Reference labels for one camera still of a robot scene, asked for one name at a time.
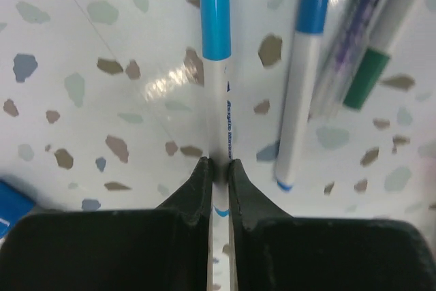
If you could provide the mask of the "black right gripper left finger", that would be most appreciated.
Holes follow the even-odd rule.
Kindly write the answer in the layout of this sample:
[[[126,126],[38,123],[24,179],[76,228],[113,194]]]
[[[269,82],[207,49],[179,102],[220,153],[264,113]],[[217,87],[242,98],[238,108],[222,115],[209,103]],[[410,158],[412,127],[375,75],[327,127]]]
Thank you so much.
[[[2,290],[207,290],[213,163],[154,209],[40,213],[1,247]]]

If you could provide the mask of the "purple thin pen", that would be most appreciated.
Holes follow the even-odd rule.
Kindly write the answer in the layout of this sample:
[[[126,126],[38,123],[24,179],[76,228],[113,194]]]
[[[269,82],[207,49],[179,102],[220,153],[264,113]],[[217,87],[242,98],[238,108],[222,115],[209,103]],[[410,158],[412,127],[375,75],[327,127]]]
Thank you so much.
[[[314,89],[309,117],[329,117],[352,79],[362,49],[369,39],[369,26],[381,0],[352,0],[343,26],[324,62]]]

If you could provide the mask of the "blue capped white marker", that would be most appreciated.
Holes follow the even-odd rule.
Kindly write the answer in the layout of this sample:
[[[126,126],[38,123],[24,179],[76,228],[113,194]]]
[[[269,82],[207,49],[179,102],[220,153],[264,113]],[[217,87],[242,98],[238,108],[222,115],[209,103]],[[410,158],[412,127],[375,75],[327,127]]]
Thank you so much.
[[[213,210],[229,215],[228,166],[232,159],[230,81],[230,0],[200,0],[202,61],[206,93],[208,155],[213,161]]]

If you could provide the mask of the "green capped white marker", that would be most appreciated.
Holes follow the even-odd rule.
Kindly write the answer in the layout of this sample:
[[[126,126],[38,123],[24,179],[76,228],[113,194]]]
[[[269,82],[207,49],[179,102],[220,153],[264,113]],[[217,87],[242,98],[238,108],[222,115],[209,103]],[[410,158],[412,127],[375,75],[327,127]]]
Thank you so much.
[[[360,110],[399,45],[421,0],[386,0],[342,104]]]

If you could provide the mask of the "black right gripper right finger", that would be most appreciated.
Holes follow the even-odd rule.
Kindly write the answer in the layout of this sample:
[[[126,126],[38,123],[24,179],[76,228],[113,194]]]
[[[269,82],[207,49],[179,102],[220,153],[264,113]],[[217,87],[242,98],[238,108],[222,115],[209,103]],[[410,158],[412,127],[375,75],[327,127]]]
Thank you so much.
[[[404,221],[292,217],[228,169],[239,290],[434,290],[435,261]]]

